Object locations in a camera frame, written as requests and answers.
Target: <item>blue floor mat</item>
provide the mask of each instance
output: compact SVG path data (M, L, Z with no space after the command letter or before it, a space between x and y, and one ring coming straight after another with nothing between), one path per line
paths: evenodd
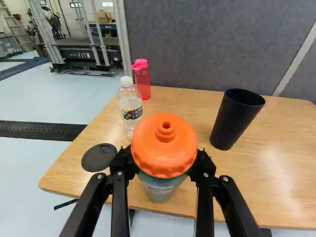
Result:
M8 68L0 72L0 81L44 63L47 63L46 58L34 57L34 59L29 60L23 64Z

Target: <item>table surface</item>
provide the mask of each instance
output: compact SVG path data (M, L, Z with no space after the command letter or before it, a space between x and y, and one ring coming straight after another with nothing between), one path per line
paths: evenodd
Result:
M316 229L316 108L305 100L266 96L266 105L229 151L214 148L208 137L222 92L152 86L143 101L144 116L173 113L197 133L217 166L216 176L231 176L261 226ZM43 190L79 197L93 175L81 167L82 155L99 143L117 149L130 141L113 98L69 145L39 182ZM196 187L187 178L164 203L151 202L137 177L128 186L128 204L169 215L194 218ZM224 220L214 202L216 220Z

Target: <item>black cup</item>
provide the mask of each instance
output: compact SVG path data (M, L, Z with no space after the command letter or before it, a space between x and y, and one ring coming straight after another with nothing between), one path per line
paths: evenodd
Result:
M265 102L262 96L249 90L234 88L225 91L209 138L211 144L222 151L229 150Z

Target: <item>window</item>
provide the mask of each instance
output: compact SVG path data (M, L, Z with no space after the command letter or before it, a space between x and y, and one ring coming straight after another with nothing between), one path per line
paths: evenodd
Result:
M75 5L76 5L76 7L78 7L78 2L70 2L69 5L71 8L75 8Z
M102 6L111 6L111 7L113 7L113 2L111 2L111 1L103 1L102 2Z

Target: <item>gray floor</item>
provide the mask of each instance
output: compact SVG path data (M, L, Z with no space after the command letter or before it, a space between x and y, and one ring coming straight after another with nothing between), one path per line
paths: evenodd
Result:
M34 52L14 58L33 58ZM0 63L0 71L18 63ZM89 123L115 95L119 77L106 79L57 75L50 64L0 81L0 119ZM40 190L37 183L69 142L0 137L0 236L56 237L73 205L53 211L69 198ZM94 236L109 237L111 207L104 206ZM133 237L192 237L193 220L137 211ZM215 224L216 237L228 237L225 224ZM273 230L274 237L312 237L316 232Z

